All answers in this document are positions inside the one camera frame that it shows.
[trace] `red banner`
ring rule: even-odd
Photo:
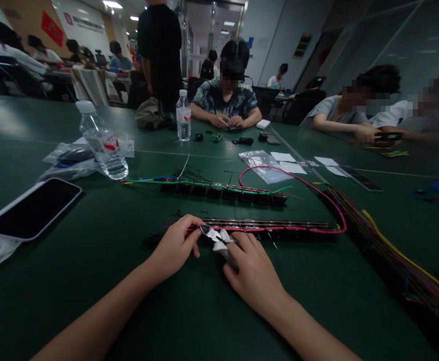
[[[52,40],[54,40],[56,44],[58,44],[60,47],[63,46],[63,31],[45,11],[43,11],[43,22],[41,24],[41,28],[51,37]]]

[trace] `white shirt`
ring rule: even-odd
[[[21,50],[10,47],[9,45],[0,44],[0,55],[16,59],[21,65],[29,70],[29,73],[35,79],[37,79],[38,81],[44,80],[41,75],[46,72],[46,69],[48,67],[44,64],[41,64],[37,60],[34,60],[26,53],[23,53]],[[41,83],[41,85],[47,92],[50,92],[53,89],[53,86],[50,83]]]
[[[62,63],[61,58],[53,52],[51,49],[46,49],[47,55],[42,52],[36,51],[34,59],[38,61],[50,62],[50,63]]]
[[[387,111],[377,113],[370,122],[375,128],[392,126],[400,129],[422,132],[431,124],[431,118],[414,117],[414,103],[401,100],[389,107]]]
[[[281,89],[283,86],[281,83],[276,79],[276,75],[272,76],[268,80],[268,84],[266,85],[267,88],[273,88],[273,89]]]

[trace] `bottle cap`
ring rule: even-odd
[[[96,113],[96,107],[89,100],[79,100],[76,106],[82,114]]]

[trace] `tie-dye shirt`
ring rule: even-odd
[[[223,100],[219,77],[204,82],[198,88],[193,104],[211,114],[224,114],[228,118],[239,115],[243,119],[248,118],[249,113],[258,107],[255,93],[247,84],[239,84],[230,101],[226,103]]]

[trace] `yellow wire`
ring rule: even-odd
[[[371,223],[371,225],[373,226],[373,229],[375,230],[375,232],[377,233],[378,237],[380,237],[380,239],[382,241],[384,241],[387,245],[390,246],[391,249],[393,249],[400,257],[402,257],[405,261],[407,261],[408,263],[410,263],[412,266],[418,268],[418,270],[420,270],[421,272],[423,272],[429,279],[431,279],[433,282],[435,282],[437,285],[439,285],[439,281],[433,277],[431,274],[429,274],[427,271],[425,271],[423,268],[421,268],[420,266],[418,266],[415,262],[413,262],[412,260],[410,260],[407,256],[405,256],[403,253],[400,252],[400,250],[398,248],[396,248],[389,240],[387,240],[385,238],[384,235],[382,235],[380,233],[380,230],[378,229],[378,227],[376,226],[375,221],[373,220],[373,218],[371,217],[371,215],[366,211],[366,210],[362,210],[361,211],[362,214],[369,220],[369,222]]]

